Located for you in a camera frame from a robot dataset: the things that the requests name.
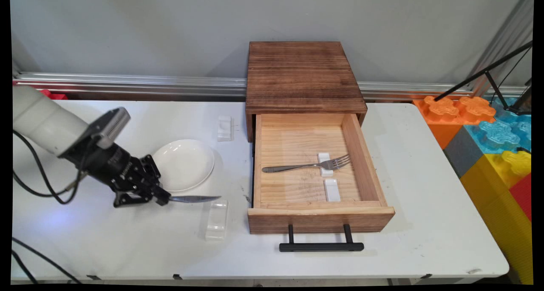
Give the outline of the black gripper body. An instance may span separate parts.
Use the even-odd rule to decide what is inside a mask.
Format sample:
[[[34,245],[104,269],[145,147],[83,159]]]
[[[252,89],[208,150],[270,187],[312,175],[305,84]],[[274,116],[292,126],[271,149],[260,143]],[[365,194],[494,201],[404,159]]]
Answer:
[[[114,192],[147,194],[147,187],[143,184],[145,157],[133,157],[118,144],[104,150],[90,139],[85,139],[62,153],[60,158],[73,163],[79,172],[69,189],[78,188],[83,174],[87,174],[111,187]]]

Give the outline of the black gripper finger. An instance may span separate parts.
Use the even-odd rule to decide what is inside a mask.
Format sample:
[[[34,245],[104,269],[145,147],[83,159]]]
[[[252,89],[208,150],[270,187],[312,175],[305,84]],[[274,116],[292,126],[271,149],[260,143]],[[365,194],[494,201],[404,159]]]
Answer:
[[[148,203],[150,201],[150,194],[145,192],[119,192],[115,191],[115,198],[113,202],[114,208],[122,208],[126,206],[134,206],[138,204]]]
[[[155,198],[155,202],[160,206],[165,206],[169,203],[171,194],[162,187],[160,178],[161,173],[150,154],[140,158],[142,164],[142,173],[146,179],[146,186],[150,188],[151,195]]]

